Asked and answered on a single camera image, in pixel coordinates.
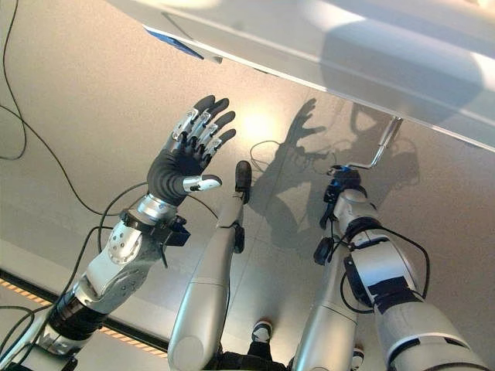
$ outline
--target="black cable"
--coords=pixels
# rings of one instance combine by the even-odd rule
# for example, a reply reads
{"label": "black cable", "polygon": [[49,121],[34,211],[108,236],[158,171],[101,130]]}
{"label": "black cable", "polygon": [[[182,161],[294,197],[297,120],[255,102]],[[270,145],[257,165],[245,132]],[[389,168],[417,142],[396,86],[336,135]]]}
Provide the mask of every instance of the black cable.
{"label": "black cable", "polygon": [[355,309],[347,302],[346,297],[343,294],[343,282],[345,281],[346,277],[347,277],[347,272],[343,272],[342,280],[340,280],[340,297],[342,298],[343,303],[346,305],[346,307],[348,307],[351,311],[355,313],[359,313],[361,315],[369,315],[370,313],[373,313],[373,309],[362,311],[360,309]]}
{"label": "black cable", "polygon": [[431,262],[430,262],[430,257],[428,255],[428,251],[426,251],[426,249],[423,246],[421,246],[419,243],[417,243],[417,242],[415,242],[415,241],[413,241],[413,240],[411,240],[405,236],[402,236],[400,233],[397,233],[393,230],[389,230],[388,228],[385,228],[384,226],[374,227],[373,229],[374,230],[385,230],[389,233],[392,233],[393,235],[400,237],[404,241],[409,242],[414,247],[417,247],[423,253],[423,255],[425,257],[426,274],[425,274],[425,286],[423,287],[423,293],[421,296],[423,299],[426,299],[426,295],[428,294],[428,289],[429,289],[429,285],[430,285],[430,274],[431,274]]}
{"label": "black cable", "polygon": [[136,199],[131,205],[128,206],[128,209],[132,209],[132,207],[139,202],[139,200],[141,200],[142,198],[146,197],[146,194],[145,193],[144,195],[140,195],[138,199]]}
{"label": "black cable", "polygon": [[19,0],[16,0],[15,1],[14,13],[12,14],[12,19],[11,19],[10,24],[9,24],[9,30],[7,31],[7,36],[5,37],[5,46],[4,46],[3,51],[2,51],[3,76],[5,78],[5,82],[7,84],[7,88],[9,89],[9,93],[10,93],[10,95],[12,97],[12,101],[14,102],[15,109],[19,112],[19,116],[17,114],[15,114],[15,115],[19,118],[19,120],[21,120],[22,136],[24,137],[23,138],[23,143],[22,143],[22,149],[21,149],[21,151],[20,151],[20,153],[18,155],[12,156],[12,157],[10,157],[10,156],[0,156],[1,159],[3,159],[3,160],[10,160],[10,161],[14,161],[14,160],[20,159],[24,155],[24,153],[26,152],[26,147],[27,147],[26,127],[24,126],[24,120],[22,119],[21,110],[19,109],[19,105],[17,104],[17,100],[15,99],[14,93],[12,92],[12,88],[10,86],[9,78],[7,77],[7,70],[5,69],[5,55],[7,53],[7,45],[9,44],[10,34],[11,34],[11,31],[12,31],[12,27],[14,26],[14,19],[15,19],[15,16],[17,15],[17,8],[18,7],[19,7]]}
{"label": "black cable", "polygon": [[163,252],[163,247],[159,246],[159,249],[160,249],[160,255],[162,256],[163,265],[165,266],[165,269],[169,269],[169,265],[167,264],[167,259],[165,258],[165,253]]}
{"label": "black cable", "polygon": [[[3,342],[2,342],[2,345],[0,345],[0,355],[1,355],[0,356],[0,360],[2,360],[5,355],[7,355],[7,354],[10,353],[10,351],[13,349],[13,347],[15,346],[15,344],[17,344],[17,342],[20,341],[22,339],[22,337],[29,331],[29,329],[31,328],[32,323],[34,322],[34,314],[37,313],[37,312],[39,312],[39,311],[44,311],[45,309],[47,309],[47,308],[49,308],[51,306],[52,306],[51,304],[48,304],[48,305],[44,305],[44,306],[42,306],[40,308],[37,308],[37,309],[33,309],[33,310],[30,310],[29,309],[29,313],[27,313],[26,315],[24,315],[24,317],[22,317],[21,319],[19,319],[17,321],[17,323],[12,326],[12,328],[9,330],[9,332],[5,336],[5,338],[4,338]],[[12,334],[14,333],[14,331],[28,317],[31,317],[32,318],[32,319],[29,320],[29,324],[24,328],[24,330],[22,330],[22,332],[19,334],[19,336],[17,336],[17,338],[12,342],[12,344],[9,346],[9,348],[2,355],[3,348],[7,344],[7,341],[10,339],[10,337],[12,336]]]}
{"label": "black cable", "polygon": [[[7,88],[9,89],[9,93],[10,93],[10,95],[12,97],[12,101],[14,102],[15,109],[19,112],[19,114],[17,114],[16,112],[14,112],[13,110],[11,110],[10,108],[4,106],[3,104],[0,104],[0,108],[3,108],[4,110],[8,111],[10,114],[14,115],[15,117],[17,117],[21,121],[22,134],[23,134],[23,137],[24,137],[24,141],[23,141],[23,144],[22,144],[22,150],[20,151],[20,153],[18,155],[12,156],[12,157],[0,156],[0,159],[14,161],[14,160],[20,159],[26,153],[26,147],[27,147],[26,128],[28,128],[44,144],[44,146],[46,147],[46,149],[48,150],[48,152],[53,156],[53,158],[55,159],[56,163],[58,164],[58,166],[62,170],[63,176],[67,180],[67,183],[69,183],[70,189],[72,190],[73,194],[76,196],[76,198],[80,202],[80,204],[84,208],[86,208],[87,210],[89,210],[90,212],[92,212],[94,214],[97,214],[97,215],[102,215],[101,212],[99,212],[99,211],[93,209],[92,207],[88,206],[80,198],[80,196],[77,193],[76,189],[74,188],[74,186],[73,186],[73,184],[72,184],[72,182],[71,182],[71,180],[70,180],[70,178],[69,178],[69,176],[68,176],[65,168],[63,167],[63,165],[60,162],[60,160],[58,159],[58,157],[55,155],[55,152],[53,152],[52,148],[44,141],[43,138],[41,138],[41,136],[22,117],[22,112],[21,112],[21,110],[19,108],[19,104],[17,103],[17,100],[15,98],[15,95],[14,95],[14,93],[12,91],[12,87],[10,85],[9,78],[7,77],[7,70],[5,68],[5,56],[6,56],[6,52],[7,52],[7,45],[9,44],[10,35],[11,35],[12,27],[14,25],[15,16],[17,15],[17,8],[18,7],[19,7],[19,0],[16,0],[14,12],[12,14],[12,19],[11,19],[10,24],[9,24],[9,30],[7,31],[7,36],[5,38],[5,46],[4,46],[3,51],[2,51],[2,63],[3,63],[3,75],[4,75],[4,78],[5,78],[5,82],[7,84]],[[118,214],[117,213],[112,213],[112,214],[108,214],[108,215],[109,216],[117,216]]]}
{"label": "black cable", "polygon": [[125,195],[126,193],[129,193],[130,191],[132,191],[133,189],[136,189],[140,186],[144,186],[148,184],[148,182],[141,182],[141,183],[138,183],[138,184],[135,184],[129,188],[127,188],[124,192],[120,193],[117,197],[115,197],[114,199],[112,199],[110,201],[110,203],[108,204],[107,208],[105,209],[105,211],[103,212],[103,214],[101,214],[101,219],[100,219],[100,225],[99,225],[99,228],[98,228],[98,238],[97,238],[97,246],[98,246],[98,252],[100,253],[101,252],[101,229],[102,229],[102,226],[103,226],[103,222],[105,221],[105,218],[107,216],[110,216],[110,214],[107,214],[108,213],[108,210],[110,210],[110,208],[114,205],[114,203],[116,203],[123,195]]}
{"label": "black cable", "polygon": [[[1,105],[0,104],[0,107],[3,108],[4,110],[8,111],[9,113],[13,114],[14,116],[18,117],[19,119],[21,119],[21,117],[19,115],[17,115],[14,111],[12,111],[10,108],[7,108],[6,106],[4,105]],[[34,130],[31,125],[29,125],[27,122],[25,122],[23,119],[22,120],[22,123],[24,126],[26,126],[38,139],[39,141],[41,141],[43,143],[43,145],[45,146],[45,148],[48,150],[48,152],[52,155],[52,157],[55,159],[56,163],[58,164],[58,166],[60,167],[60,170],[62,170],[62,173],[63,173],[63,176],[64,178],[67,180],[67,183],[69,184],[69,187],[70,189],[72,190],[72,193],[76,196],[77,200],[80,202],[80,204],[82,206],[84,206],[87,210],[91,211],[93,214],[97,214],[97,215],[103,215],[102,212],[100,211],[97,211],[95,209],[93,209],[92,207],[88,206],[82,199],[81,197],[79,196],[79,193],[77,193],[76,189],[74,188],[73,184],[72,184],[72,181],[70,180],[68,174],[67,174],[67,171],[66,169],[63,167],[62,163],[60,162],[59,158],[55,155],[55,152],[53,151],[53,149],[45,142],[45,140],[36,132],[36,130]],[[107,214],[108,216],[117,216],[118,213],[112,213],[112,214]]]}
{"label": "black cable", "polygon": [[9,332],[7,332],[7,335],[4,337],[3,341],[2,341],[2,344],[0,344],[0,356],[2,355],[3,353],[3,349],[5,348],[5,344],[7,344],[7,341],[10,339],[10,337],[12,336],[12,334],[14,333],[14,331],[24,322],[24,320],[28,317],[30,317],[29,319],[29,324],[26,326],[25,328],[25,331],[22,332],[21,335],[24,335],[26,333],[26,331],[29,329],[29,327],[31,327],[32,323],[34,322],[34,313],[32,312],[31,309],[29,308],[26,308],[26,307],[21,307],[21,306],[18,306],[18,305],[2,305],[0,306],[0,309],[14,309],[14,310],[20,310],[20,311],[25,311],[26,314],[23,315],[17,322],[15,325],[12,326],[12,328],[9,330]]}
{"label": "black cable", "polygon": [[192,195],[188,195],[188,197],[190,197],[191,199],[195,199],[198,203],[200,203],[201,205],[206,207],[210,211],[210,213],[212,213],[213,216],[215,216],[215,218],[218,219],[218,215],[206,203],[204,203],[203,201],[201,201],[200,199],[197,199],[196,197],[194,197]]}
{"label": "black cable", "polygon": [[[62,293],[60,294],[60,296],[57,298],[57,300],[53,303],[53,307],[52,307],[52,310],[58,305],[60,299],[66,294],[67,290],[69,289],[69,287],[71,286],[72,284],[72,281],[73,279],[76,277],[76,273],[77,273],[77,269],[79,268],[79,264],[80,264],[80,261],[82,260],[83,258],[83,255],[84,255],[84,251],[86,250],[86,246],[87,246],[87,243],[91,237],[91,234],[95,231],[95,230],[100,230],[100,228],[102,228],[103,226],[94,226],[93,228],[91,228],[91,230],[88,232],[88,234],[86,235],[86,238],[84,239],[84,243],[83,243],[83,246],[81,247],[80,249],[80,252],[79,252],[79,256],[77,257],[76,259],[76,263],[74,265],[74,268],[72,270],[72,273],[70,275],[70,278],[69,278],[69,281],[67,282],[67,284],[65,285],[65,287],[63,288],[62,290]],[[38,338],[41,336],[41,334],[43,333],[43,330],[45,329],[45,326],[46,324],[48,323],[49,319],[50,319],[50,315],[51,315],[51,312],[46,316],[45,318],[45,321],[43,322],[43,324],[41,325],[41,327],[39,328],[39,331],[36,333],[36,336],[35,338],[33,339],[33,341],[29,344],[29,348],[26,350],[26,353],[24,354],[24,356],[17,362],[18,365],[22,365],[22,363],[28,358],[29,354],[31,353],[32,349],[34,348],[36,342],[38,341]]]}

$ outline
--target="gray floor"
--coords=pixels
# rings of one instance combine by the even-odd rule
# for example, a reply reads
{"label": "gray floor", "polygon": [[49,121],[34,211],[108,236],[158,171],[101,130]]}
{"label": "gray floor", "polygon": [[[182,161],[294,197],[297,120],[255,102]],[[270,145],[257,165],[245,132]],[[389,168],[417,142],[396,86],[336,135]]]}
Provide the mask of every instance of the gray floor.
{"label": "gray floor", "polygon": [[[12,5],[0,3],[4,39]],[[60,157],[81,198],[99,210],[144,179],[182,112],[207,94],[230,98],[238,134],[208,170],[224,186],[199,195],[219,210],[232,190],[236,162],[251,161],[255,182],[245,210],[247,246],[234,257],[222,343],[245,352],[251,326],[268,316],[275,323],[273,356],[287,362],[322,274],[312,253],[321,236],[325,171],[335,163],[370,160],[389,117],[228,60],[200,62],[148,36],[99,0],[22,2],[6,65],[25,119]],[[0,84],[0,102],[12,107],[5,82]],[[0,133],[0,152],[16,153],[19,124],[4,111]],[[25,157],[0,162],[0,172],[1,266],[61,289],[98,218],[73,197],[31,133]],[[495,367],[495,154],[406,121],[379,166],[362,177],[383,224],[430,251],[430,302]],[[170,247],[170,268],[153,267],[142,289],[116,313],[163,337],[170,334],[215,224],[190,199],[180,212],[193,234],[189,243]],[[423,274],[421,256],[404,249]],[[83,266],[95,250],[92,240]],[[360,316],[357,341],[367,354],[363,369],[383,369],[372,318]],[[119,349],[128,368],[146,368]]]}

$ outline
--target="metal rod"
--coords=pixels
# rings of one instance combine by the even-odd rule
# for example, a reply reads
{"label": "metal rod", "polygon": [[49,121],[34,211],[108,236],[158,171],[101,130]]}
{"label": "metal rod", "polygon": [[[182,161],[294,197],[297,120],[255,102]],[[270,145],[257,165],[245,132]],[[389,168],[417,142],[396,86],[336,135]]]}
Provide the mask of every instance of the metal rod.
{"label": "metal rod", "polygon": [[384,133],[381,135],[380,142],[378,143],[378,150],[375,154],[373,160],[369,164],[360,164],[359,162],[349,162],[346,166],[353,168],[373,168],[381,156],[384,153],[384,150],[388,148],[389,144],[394,141],[397,133],[399,132],[399,128],[401,127],[403,119],[397,116],[393,116],[387,128],[384,130]]}

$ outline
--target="sneaker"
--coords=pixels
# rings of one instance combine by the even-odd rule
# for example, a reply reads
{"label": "sneaker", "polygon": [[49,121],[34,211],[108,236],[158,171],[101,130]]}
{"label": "sneaker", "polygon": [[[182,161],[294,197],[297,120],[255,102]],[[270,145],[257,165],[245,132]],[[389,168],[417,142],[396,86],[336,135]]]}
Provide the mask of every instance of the sneaker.
{"label": "sneaker", "polygon": [[273,326],[270,322],[263,319],[258,322],[253,327],[253,332],[251,333],[251,339],[253,342],[270,342],[271,333],[273,331]]}
{"label": "sneaker", "polygon": [[360,368],[364,361],[364,351],[360,347],[354,348],[353,360],[350,364],[350,370],[356,371]]}

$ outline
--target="orange stripe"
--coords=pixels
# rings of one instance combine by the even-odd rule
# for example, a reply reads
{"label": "orange stripe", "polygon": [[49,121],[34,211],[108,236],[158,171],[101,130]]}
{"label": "orange stripe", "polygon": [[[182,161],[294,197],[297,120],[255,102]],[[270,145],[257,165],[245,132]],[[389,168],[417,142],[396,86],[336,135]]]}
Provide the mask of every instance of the orange stripe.
{"label": "orange stripe", "polygon": [[[50,301],[46,301],[42,298],[39,298],[36,295],[34,295],[34,294],[32,294],[26,290],[22,290],[21,288],[18,288],[14,284],[11,284],[10,282],[7,282],[1,278],[0,278],[0,284],[3,287],[8,288],[9,290],[13,290],[14,292],[22,295],[23,297],[25,297],[29,300],[35,301],[38,304],[41,304],[41,305],[51,304]],[[128,336],[125,336],[124,334],[121,334],[121,333],[116,332],[114,330],[110,330],[108,327],[100,328],[100,332],[104,333],[105,335],[109,335],[114,339],[125,342],[129,345],[133,345],[140,350],[143,350],[145,352],[149,352],[150,354],[153,354],[154,356],[157,356],[160,358],[167,358],[167,353],[161,351],[160,349],[153,348],[152,346],[149,346],[147,344],[143,344],[142,342],[140,342],[138,340],[131,339]]]}

